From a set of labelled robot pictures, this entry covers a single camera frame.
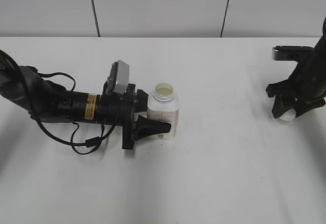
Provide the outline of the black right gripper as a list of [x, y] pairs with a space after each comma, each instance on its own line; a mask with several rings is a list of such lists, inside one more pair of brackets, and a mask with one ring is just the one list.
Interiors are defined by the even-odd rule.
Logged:
[[325, 106], [325, 56], [311, 55], [297, 63], [286, 80], [269, 84], [266, 93], [275, 99], [272, 107], [275, 119], [292, 108], [298, 118]]

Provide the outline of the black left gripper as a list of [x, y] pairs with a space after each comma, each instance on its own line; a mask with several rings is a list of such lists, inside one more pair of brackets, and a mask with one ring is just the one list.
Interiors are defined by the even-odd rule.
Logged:
[[147, 110], [148, 94], [143, 90], [135, 90], [134, 84], [129, 84], [126, 91], [120, 95], [103, 94], [99, 100], [97, 123], [104, 129], [109, 125], [108, 132], [102, 132], [100, 141], [108, 138], [116, 127], [122, 127], [122, 149], [132, 150], [136, 141], [152, 135], [168, 133], [171, 124], [150, 120], [139, 113]]

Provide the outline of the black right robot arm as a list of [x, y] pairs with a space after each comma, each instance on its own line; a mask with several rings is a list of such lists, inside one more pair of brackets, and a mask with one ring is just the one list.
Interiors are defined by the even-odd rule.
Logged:
[[297, 62], [286, 80], [266, 87], [267, 96], [275, 99], [271, 110], [275, 119], [291, 109], [298, 118], [325, 106], [325, 23], [322, 36], [314, 47], [275, 46], [272, 48], [272, 59]]

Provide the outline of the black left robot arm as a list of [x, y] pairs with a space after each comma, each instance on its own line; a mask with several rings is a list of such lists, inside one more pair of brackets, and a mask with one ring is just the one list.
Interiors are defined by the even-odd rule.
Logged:
[[[47, 136], [70, 146], [74, 152], [78, 147], [95, 152], [117, 126], [122, 127], [125, 150], [132, 150], [140, 139], [171, 130], [168, 122], [140, 115], [147, 110], [148, 94], [129, 83], [129, 65], [121, 60], [112, 64], [101, 94], [67, 90], [49, 80], [56, 75], [56, 72], [40, 73], [32, 66], [20, 66], [1, 51], [1, 96], [27, 110]], [[101, 135], [75, 143], [72, 138], [66, 141], [54, 136], [44, 127], [45, 123], [99, 124]]]

